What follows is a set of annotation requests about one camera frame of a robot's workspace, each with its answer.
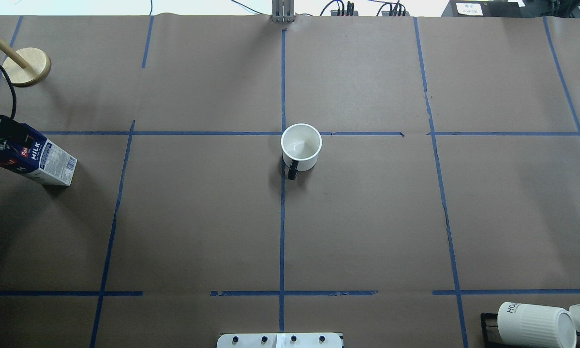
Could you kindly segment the white enamel cup black handle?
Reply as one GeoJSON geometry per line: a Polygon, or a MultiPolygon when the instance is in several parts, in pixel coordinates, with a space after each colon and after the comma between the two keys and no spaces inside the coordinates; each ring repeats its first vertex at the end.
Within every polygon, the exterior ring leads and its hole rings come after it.
{"type": "Polygon", "coordinates": [[[318,161],[323,141],[320,132],[312,125],[297,123],[284,130],[281,149],[287,179],[296,180],[299,172],[311,170],[318,161]]]}

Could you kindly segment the blue white milk carton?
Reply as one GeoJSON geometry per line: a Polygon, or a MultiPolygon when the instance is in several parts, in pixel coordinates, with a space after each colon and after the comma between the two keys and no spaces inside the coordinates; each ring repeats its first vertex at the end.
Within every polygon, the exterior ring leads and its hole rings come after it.
{"type": "Polygon", "coordinates": [[[0,167],[44,186],[71,185],[77,159],[29,125],[29,147],[0,139],[0,167]]]}

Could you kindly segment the black box with label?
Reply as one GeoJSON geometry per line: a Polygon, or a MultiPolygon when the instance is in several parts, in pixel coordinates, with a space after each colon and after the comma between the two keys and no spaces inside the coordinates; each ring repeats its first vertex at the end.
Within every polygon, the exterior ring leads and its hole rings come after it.
{"type": "Polygon", "coordinates": [[[524,18],[517,1],[449,0],[441,17],[524,18]]]}

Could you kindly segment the white ribbed HOME mug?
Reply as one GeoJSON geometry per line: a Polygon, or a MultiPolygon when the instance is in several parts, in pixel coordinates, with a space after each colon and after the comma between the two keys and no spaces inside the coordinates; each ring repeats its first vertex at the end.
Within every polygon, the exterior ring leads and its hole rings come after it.
{"type": "Polygon", "coordinates": [[[569,311],[552,306],[504,302],[497,325],[505,345],[529,348],[575,348],[577,328],[569,311]]]}

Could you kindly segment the wooden mug tree stand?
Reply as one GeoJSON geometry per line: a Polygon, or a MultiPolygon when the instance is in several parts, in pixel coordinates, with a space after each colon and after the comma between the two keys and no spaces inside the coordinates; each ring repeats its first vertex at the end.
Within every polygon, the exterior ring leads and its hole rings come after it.
{"type": "Polygon", "coordinates": [[[7,58],[2,67],[15,87],[30,87],[46,78],[51,70],[51,59],[39,48],[15,50],[0,37],[0,51],[7,58]]]}

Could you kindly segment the aluminium frame post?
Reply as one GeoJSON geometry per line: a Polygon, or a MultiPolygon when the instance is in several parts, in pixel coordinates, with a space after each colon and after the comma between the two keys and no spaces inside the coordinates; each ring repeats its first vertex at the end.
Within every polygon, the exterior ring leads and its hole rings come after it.
{"type": "Polygon", "coordinates": [[[274,23],[292,23],[296,19],[294,0],[272,0],[270,20],[274,23]]]}

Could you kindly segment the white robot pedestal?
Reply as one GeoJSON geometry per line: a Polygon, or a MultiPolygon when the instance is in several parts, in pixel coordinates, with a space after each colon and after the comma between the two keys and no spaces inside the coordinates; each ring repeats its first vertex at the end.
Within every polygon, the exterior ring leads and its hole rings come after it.
{"type": "Polygon", "coordinates": [[[217,348],[344,348],[342,334],[323,333],[234,333],[222,334],[217,348]]]}

